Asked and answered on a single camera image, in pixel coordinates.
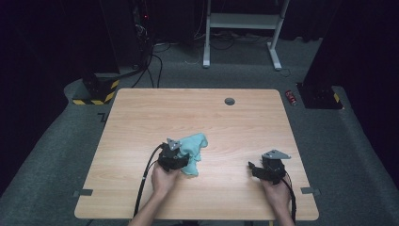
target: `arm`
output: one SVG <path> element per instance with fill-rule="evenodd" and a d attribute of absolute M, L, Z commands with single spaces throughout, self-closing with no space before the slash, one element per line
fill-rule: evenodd
<path fill-rule="evenodd" d="M 159 207 L 172 190 L 180 171 L 165 172 L 157 163 L 152 172 L 153 193 L 147 203 L 138 211 L 128 226 L 150 226 Z"/>
<path fill-rule="evenodd" d="M 291 196 L 288 187 L 280 182 L 273 186 L 272 182 L 261 180 L 264 191 L 266 192 L 267 201 L 272 206 L 277 222 L 280 226 L 293 226 L 288 204 Z"/>

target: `towel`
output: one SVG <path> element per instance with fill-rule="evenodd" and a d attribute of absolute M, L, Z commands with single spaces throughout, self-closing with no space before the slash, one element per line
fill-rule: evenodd
<path fill-rule="evenodd" d="M 183 157 L 189 154 L 187 166 L 182 168 L 182 172 L 187 175 L 199 175 L 197 170 L 197 162 L 200 161 L 200 149 L 208 146 L 208 140 L 203 133 L 195 134 L 189 137 L 181 138 L 181 147 L 178 157 Z"/>

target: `hand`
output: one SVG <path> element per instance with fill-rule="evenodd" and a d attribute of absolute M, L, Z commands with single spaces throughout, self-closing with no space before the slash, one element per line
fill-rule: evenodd
<path fill-rule="evenodd" d="M 166 172 L 158 163 L 155 163 L 152 171 L 153 194 L 166 196 L 174 187 L 179 174 L 179 169 L 171 169 L 169 172 Z"/>
<path fill-rule="evenodd" d="M 288 182 L 288 177 L 285 176 L 284 180 Z M 266 198 L 274 210 L 288 209 L 288 204 L 291 199 L 290 190 L 287 185 L 280 181 L 278 184 L 273 185 L 270 181 L 261 180 Z"/>
<path fill-rule="evenodd" d="M 273 185 L 272 182 L 261 180 L 264 191 L 266 192 L 266 198 L 269 204 L 273 208 L 276 219 L 280 226 L 293 226 L 294 221 L 290 216 L 290 210 L 288 204 L 291 199 L 290 189 L 280 181 L 278 184 Z"/>

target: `white metal stand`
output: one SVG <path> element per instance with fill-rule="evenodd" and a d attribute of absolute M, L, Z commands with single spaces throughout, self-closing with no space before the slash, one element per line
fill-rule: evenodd
<path fill-rule="evenodd" d="M 279 57 L 276 53 L 276 44 L 279 39 L 282 23 L 284 22 L 285 12 L 287 11 L 290 0 L 284 0 L 279 15 L 260 15 L 260 14 L 233 14 L 233 13 L 211 13 L 211 1 L 208 0 L 206 16 L 205 46 L 203 51 L 203 67 L 211 66 L 210 33 L 211 27 L 224 28 L 248 28 L 248 29 L 274 29 L 271 42 L 267 43 L 267 49 L 273 61 L 276 71 L 281 70 Z"/>

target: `wire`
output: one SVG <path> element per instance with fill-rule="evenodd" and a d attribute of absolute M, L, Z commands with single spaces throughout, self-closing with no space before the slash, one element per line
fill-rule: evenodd
<path fill-rule="evenodd" d="M 138 213 L 138 207 L 140 206 L 141 195 L 143 194 L 143 189 L 144 189 L 144 185 L 146 183 L 147 175 L 149 173 L 151 166 L 155 163 L 155 162 L 151 163 L 152 158 L 155 155 L 156 151 L 158 151 L 158 149 L 160 149 L 162 146 L 163 146 L 163 143 L 158 145 L 158 147 L 156 147 L 156 149 L 152 152 L 151 157 L 147 163 L 147 167 L 144 170 L 143 177 L 141 178 L 140 189 L 138 190 L 138 194 L 137 194 L 135 213 L 134 213 L 133 217 Z"/>
<path fill-rule="evenodd" d="M 290 179 L 290 184 L 284 180 L 284 178 L 281 178 L 281 181 L 288 187 L 290 190 L 290 195 L 291 195 L 291 218 L 293 219 L 293 222 L 295 224 L 295 215 L 296 215 L 296 197 L 293 191 L 293 183 L 291 181 L 290 174 L 287 172 L 288 179 Z"/>

